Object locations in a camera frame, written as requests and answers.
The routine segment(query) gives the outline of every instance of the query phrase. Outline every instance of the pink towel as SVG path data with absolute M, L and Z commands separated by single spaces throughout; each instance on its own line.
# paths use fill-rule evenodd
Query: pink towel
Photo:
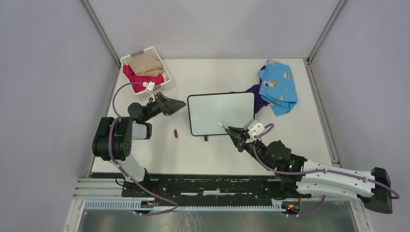
M 159 85 L 164 82 L 164 77 L 162 75 L 159 76 L 137 76 L 135 73 L 132 71 L 131 67 L 129 65 L 124 65 L 124 68 L 122 69 L 122 72 L 124 75 L 128 78 L 130 82 L 150 82 L 153 81 L 155 82 L 155 85 Z M 141 92 L 145 90 L 145 87 L 142 85 L 132 85 L 132 88 L 134 89 L 135 93 Z

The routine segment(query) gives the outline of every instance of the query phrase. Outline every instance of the white wall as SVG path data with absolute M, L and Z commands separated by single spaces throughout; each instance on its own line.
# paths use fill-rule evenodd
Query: white wall
M 90 0 L 117 54 L 305 58 L 337 0 Z
M 79 0 L 0 4 L 0 231 L 61 231 L 116 68 Z
M 409 231 L 410 1 L 348 1 L 313 61 L 347 168 L 387 169 L 393 214 L 373 231 Z

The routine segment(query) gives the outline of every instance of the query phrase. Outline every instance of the cloth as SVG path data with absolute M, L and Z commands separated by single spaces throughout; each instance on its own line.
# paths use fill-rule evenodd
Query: cloth
M 265 100 L 262 99 L 259 89 L 261 88 L 262 80 L 259 78 L 259 84 L 258 85 L 253 85 L 249 89 L 246 90 L 246 92 L 252 92 L 255 95 L 255 100 L 254 100 L 254 107 L 253 107 L 253 112 L 256 114 L 258 113 L 262 107 L 267 106 L 269 103 L 266 102 Z
M 129 65 L 124 65 L 124 68 L 122 69 L 122 72 L 124 75 L 128 78 L 130 82 L 150 82 L 153 81 L 155 82 L 155 85 L 159 85 L 164 82 L 164 77 L 162 75 L 158 76 L 137 76 L 135 73 L 132 71 L 131 67 Z M 134 89 L 135 93 L 141 92 L 145 90 L 145 87 L 142 85 L 132 85 L 132 88 Z
M 145 53 L 133 58 L 128 64 L 137 76 L 158 76 L 164 68 L 159 58 Z
M 271 105 L 273 113 L 276 116 L 289 113 L 297 103 L 291 68 L 268 59 L 266 69 L 258 75 L 263 82 L 259 93 Z

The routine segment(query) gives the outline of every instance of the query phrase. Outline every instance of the white table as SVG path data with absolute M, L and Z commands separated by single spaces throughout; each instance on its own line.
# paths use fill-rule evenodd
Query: white table
M 299 102 L 286 115 L 276 117 L 269 106 L 255 115 L 264 125 L 274 123 L 274 129 L 263 137 L 268 145 L 281 140 L 292 153 L 307 159 L 331 165 L 313 94 L 302 59 L 276 59 L 291 67 Z M 256 72 L 266 59 L 171 59 L 164 60 L 175 87 L 165 96 L 187 101 L 191 94 L 244 91 L 258 83 Z M 120 70 L 116 89 L 125 84 L 126 76 Z M 128 106 L 137 100 L 129 87 L 117 95 L 116 108 L 128 116 Z M 108 116 L 116 117 L 112 106 Z M 171 116 L 158 115 L 148 121 L 152 124 L 150 140 L 133 140 L 132 155 L 150 173 L 159 174 L 232 174 L 271 175 L 248 153 L 239 153 L 229 136 L 203 137 L 190 133 L 188 107 Z M 118 173 L 118 169 L 97 157 L 92 172 Z

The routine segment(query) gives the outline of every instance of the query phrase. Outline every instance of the tan towel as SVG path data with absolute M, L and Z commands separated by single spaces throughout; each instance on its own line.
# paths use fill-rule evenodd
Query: tan towel
M 163 65 L 158 58 L 142 54 L 128 63 L 137 76 L 158 76 L 163 71 Z

